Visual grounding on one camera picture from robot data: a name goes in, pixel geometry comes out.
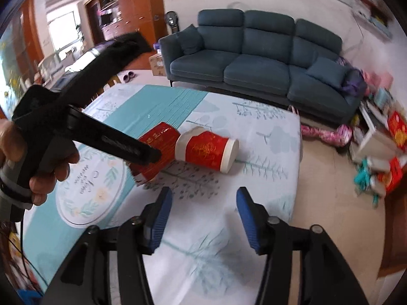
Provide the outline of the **dark teal sofa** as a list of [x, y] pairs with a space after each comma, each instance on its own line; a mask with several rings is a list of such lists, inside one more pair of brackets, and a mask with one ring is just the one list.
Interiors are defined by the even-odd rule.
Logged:
[[170, 82], [240, 94], [336, 125], [354, 116], [363, 96], [339, 89], [347, 69], [342, 40], [305, 19], [260, 10], [207, 9], [197, 23], [159, 40]]

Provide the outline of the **red paper cup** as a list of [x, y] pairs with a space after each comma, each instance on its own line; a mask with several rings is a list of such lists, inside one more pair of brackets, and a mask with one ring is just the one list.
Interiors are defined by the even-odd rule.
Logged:
[[239, 152], [239, 141], [195, 127], [179, 136], [175, 160], [227, 174]]

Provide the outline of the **white low shelf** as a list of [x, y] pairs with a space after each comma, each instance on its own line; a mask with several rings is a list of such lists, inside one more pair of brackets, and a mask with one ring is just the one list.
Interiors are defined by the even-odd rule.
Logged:
[[349, 149], [353, 162], [360, 163], [367, 156], [391, 160], [402, 155], [385, 125], [377, 118], [379, 113], [369, 102], [361, 102], [357, 115], [359, 123], [354, 128], [354, 140]]

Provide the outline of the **patterned teal white tablecloth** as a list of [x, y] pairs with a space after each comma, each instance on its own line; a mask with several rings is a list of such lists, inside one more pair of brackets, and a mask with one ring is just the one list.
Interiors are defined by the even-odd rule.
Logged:
[[160, 122], [239, 141], [227, 174], [175, 161], [136, 185], [127, 164], [80, 145], [80, 161], [44, 205], [25, 214], [23, 250], [47, 288], [78, 237], [92, 224], [122, 225], [172, 190], [164, 236], [144, 259], [155, 304], [253, 304], [265, 259], [248, 243], [236, 205], [245, 187], [269, 214], [289, 221], [301, 161], [298, 115], [242, 98], [181, 87], [118, 85], [85, 112], [140, 137]]

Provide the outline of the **pink patterned bag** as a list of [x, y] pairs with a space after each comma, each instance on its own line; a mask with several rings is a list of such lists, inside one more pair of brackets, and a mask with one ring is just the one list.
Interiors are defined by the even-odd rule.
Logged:
[[353, 131], [348, 125], [340, 125], [335, 131], [301, 125], [301, 135], [309, 139], [318, 139], [333, 147], [345, 147], [353, 137]]

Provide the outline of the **cardboard box on floor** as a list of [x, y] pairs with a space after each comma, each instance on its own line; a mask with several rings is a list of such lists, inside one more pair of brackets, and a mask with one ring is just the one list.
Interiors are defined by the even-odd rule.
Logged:
[[154, 54], [149, 58], [150, 62], [150, 69], [152, 70], [152, 74], [156, 77], [165, 77], [166, 76], [166, 68], [164, 65], [164, 61], [162, 59], [161, 54]]

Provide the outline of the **teal toy on floor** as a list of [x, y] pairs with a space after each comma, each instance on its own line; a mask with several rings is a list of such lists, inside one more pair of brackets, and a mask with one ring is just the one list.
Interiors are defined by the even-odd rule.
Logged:
[[372, 195], [372, 207], [376, 209], [379, 206], [380, 197], [384, 196], [385, 190], [380, 185], [377, 178], [377, 172], [374, 167], [374, 160], [367, 157], [357, 166], [357, 175], [353, 179], [355, 184], [356, 196], [362, 193]]

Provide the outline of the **wooden cabinet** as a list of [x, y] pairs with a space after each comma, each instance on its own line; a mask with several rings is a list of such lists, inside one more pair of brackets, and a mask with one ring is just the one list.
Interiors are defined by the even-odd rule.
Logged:
[[95, 45], [128, 32], [153, 45], [168, 34], [164, 0], [87, 0], [85, 10]]

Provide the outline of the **purple clothing on sofa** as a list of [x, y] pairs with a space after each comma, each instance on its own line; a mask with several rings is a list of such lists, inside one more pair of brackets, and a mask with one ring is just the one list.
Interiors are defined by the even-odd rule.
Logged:
[[367, 84], [362, 71], [352, 66], [350, 62], [342, 56], [338, 57], [336, 62], [347, 69], [339, 90], [353, 97], [364, 96]]

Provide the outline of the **red torn carton box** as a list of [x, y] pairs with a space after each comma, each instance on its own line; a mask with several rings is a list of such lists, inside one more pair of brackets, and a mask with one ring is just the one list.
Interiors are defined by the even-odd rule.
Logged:
[[128, 163], [137, 186], [150, 182], [175, 159], [175, 145], [180, 133], [171, 125], [160, 122], [139, 140], [152, 148], [147, 164]]

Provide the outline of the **red gift box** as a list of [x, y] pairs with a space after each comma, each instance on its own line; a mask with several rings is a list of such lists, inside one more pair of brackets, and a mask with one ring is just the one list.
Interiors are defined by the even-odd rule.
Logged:
[[406, 152], [407, 128], [405, 118], [394, 111], [388, 117], [388, 129], [397, 147]]

